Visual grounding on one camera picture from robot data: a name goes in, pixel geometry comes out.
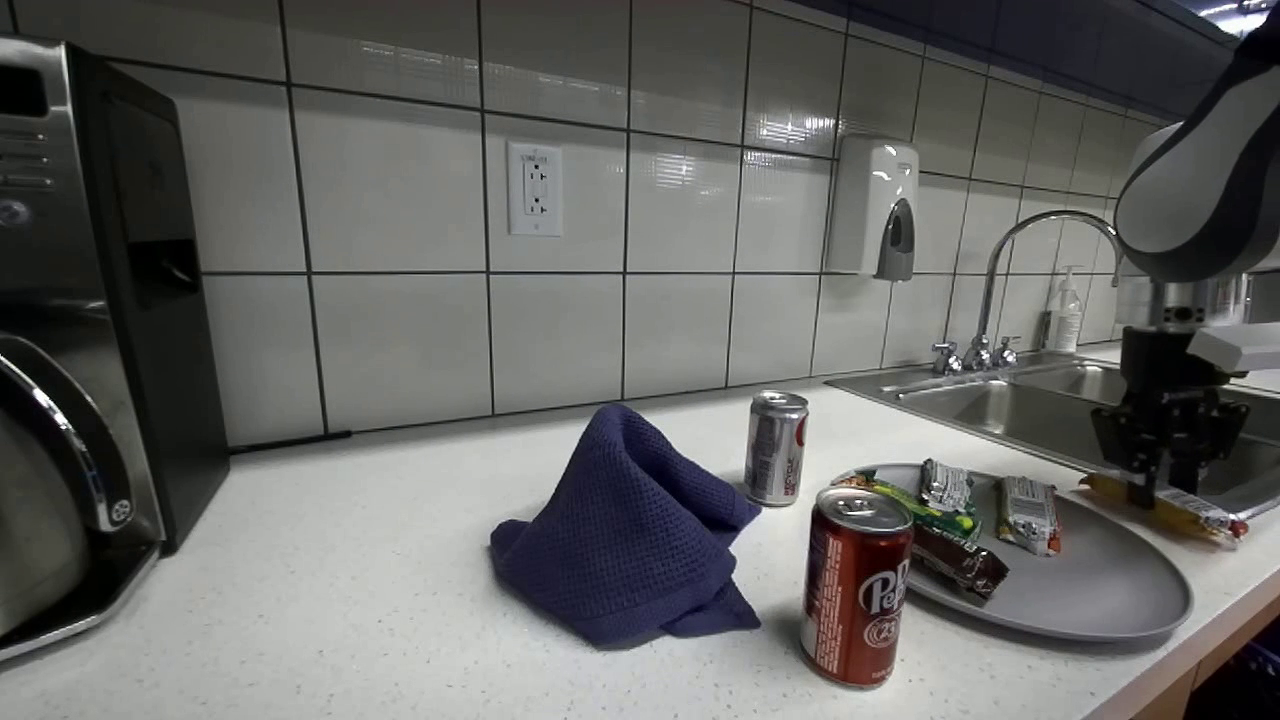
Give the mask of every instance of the sink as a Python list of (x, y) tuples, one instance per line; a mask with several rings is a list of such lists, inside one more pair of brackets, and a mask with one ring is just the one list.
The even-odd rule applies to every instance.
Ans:
[[(826, 384), (1079, 472), (1108, 466), (1091, 436), (1091, 407), (1121, 402), (1122, 394), (1122, 375), (1117, 367), (1079, 355), (1043, 355), (973, 375), (886, 367)], [(1242, 390), (1223, 394), (1248, 407), (1248, 424), (1233, 457), (1204, 472), (1200, 496), (1228, 512), (1255, 516), (1280, 500), (1280, 399)]]

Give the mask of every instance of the outlet cover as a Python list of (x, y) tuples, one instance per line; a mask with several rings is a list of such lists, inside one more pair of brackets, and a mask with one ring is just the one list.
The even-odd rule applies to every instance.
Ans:
[(510, 237), (565, 237), (565, 150), (510, 143), (506, 179)]

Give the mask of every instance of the kitchen counter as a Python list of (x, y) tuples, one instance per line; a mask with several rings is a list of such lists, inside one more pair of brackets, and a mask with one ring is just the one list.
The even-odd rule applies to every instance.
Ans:
[[(1133, 715), (1187, 649), (1280, 578), (1280, 518), (1239, 553), (1136, 529), (1195, 607), (1158, 649), (1071, 652), (902, 607), (896, 676), (819, 680), (797, 644), (811, 491), (861, 462), (948, 458), (1075, 491), (1049, 458), (797, 384), (811, 399), (805, 496), (735, 538), (761, 631), (595, 652), (487, 568), (487, 530), (530, 516), (586, 421), (542, 411), (241, 457), (186, 548), (100, 631), (0, 673), (3, 720), (398, 720), (398, 715)], [(739, 472), (748, 390), (637, 402), (674, 446)]]

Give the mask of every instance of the blue cloth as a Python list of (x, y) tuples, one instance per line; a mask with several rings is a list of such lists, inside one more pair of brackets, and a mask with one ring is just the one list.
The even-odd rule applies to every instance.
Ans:
[(756, 500), (680, 457), (644, 415), (608, 402), (584, 428), (542, 512), (492, 529), (492, 563), (525, 605), (595, 649), (659, 631), (761, 628), (729, 544)]

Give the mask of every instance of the aluminum can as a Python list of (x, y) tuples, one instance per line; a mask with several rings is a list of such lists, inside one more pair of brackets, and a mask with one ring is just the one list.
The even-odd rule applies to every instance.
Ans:
[(787, 507), (798, 496), (807, 399), (797, 390), (761, 390), (748, 433), (748, 491), (766, 507)]
[(811, 502), (798, 644), (837, 682), (885, 682), (912, 568), (912, 516), (885, 496), (825, 488)]

